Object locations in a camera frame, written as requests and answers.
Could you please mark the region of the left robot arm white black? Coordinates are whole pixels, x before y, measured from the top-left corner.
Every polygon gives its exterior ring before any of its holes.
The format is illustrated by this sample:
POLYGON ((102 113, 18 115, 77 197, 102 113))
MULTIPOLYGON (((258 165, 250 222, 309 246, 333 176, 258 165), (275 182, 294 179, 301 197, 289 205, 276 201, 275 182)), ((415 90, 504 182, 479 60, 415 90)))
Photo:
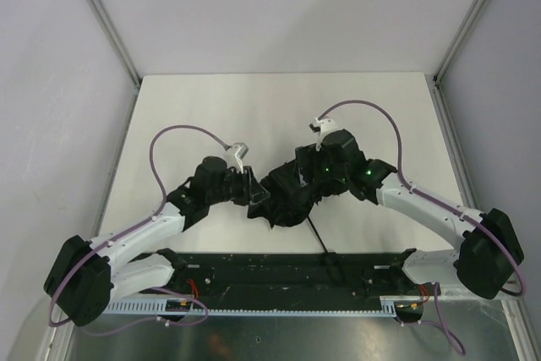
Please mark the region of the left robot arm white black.
POLYGON ((171 192, 163 192, 156 211, 143 220, 91 240, 75 235, 66 240, 44 283, 52 307, 59 307, 65 319, 50 320, 51 327, 73 323, 78 327, 94 321, 116 298, 127 295, 120 285, 121 271, 131 271, 138 281, 144 271, 152 273, 143 289, 166 285, 175 272, 169 254, 157 253, 138 260, 151 245, 173 237, 208 216, 210 208, 225 202, 259 207, 270 192, 256 179, 250 166, 229 167, 217 156, 206 157, 171 192))

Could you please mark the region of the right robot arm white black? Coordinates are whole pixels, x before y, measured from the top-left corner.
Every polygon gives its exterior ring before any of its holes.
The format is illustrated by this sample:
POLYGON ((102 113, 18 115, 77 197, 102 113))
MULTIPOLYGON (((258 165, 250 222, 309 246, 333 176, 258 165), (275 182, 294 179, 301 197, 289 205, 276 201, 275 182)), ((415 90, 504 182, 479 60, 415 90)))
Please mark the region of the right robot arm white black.
POLYGON ((450 245, 447 250, 414 249, 407 254, 402 271, 414 283, 464 286, 481 298, 493 299, 524 259, 505 212, 493 208, 483 213, 414 186, 387 162, 366 158, 345 129, 298 147, 295 166, 313 201, 348 192, 394 210, 443 238, 450 245))

